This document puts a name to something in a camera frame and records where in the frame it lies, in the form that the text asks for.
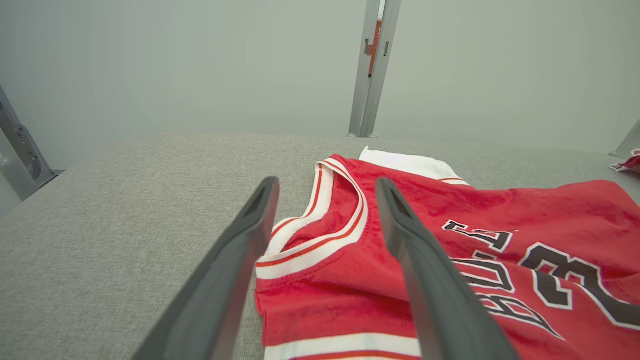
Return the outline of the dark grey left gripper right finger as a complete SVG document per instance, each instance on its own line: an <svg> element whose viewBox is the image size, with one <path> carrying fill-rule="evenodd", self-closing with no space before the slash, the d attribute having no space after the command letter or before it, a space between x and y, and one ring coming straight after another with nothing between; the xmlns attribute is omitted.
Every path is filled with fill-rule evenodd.
<svg viewBox="0 0 640 360"><path fill-rule="evenodd" d="M518 360L437 238L390 178L375 198L386 248L402 267L423 360Z"/></svg>

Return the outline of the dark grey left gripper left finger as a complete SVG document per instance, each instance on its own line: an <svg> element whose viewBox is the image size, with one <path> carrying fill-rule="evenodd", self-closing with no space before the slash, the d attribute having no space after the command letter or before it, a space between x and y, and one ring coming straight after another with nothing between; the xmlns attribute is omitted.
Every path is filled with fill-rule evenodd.
<svg viewBox="0 0 640 360"><path fill-rule="evenodd" d="M271 237L280 194L266 177L215 240L135 360L230 360L256 262Z"/></svg>

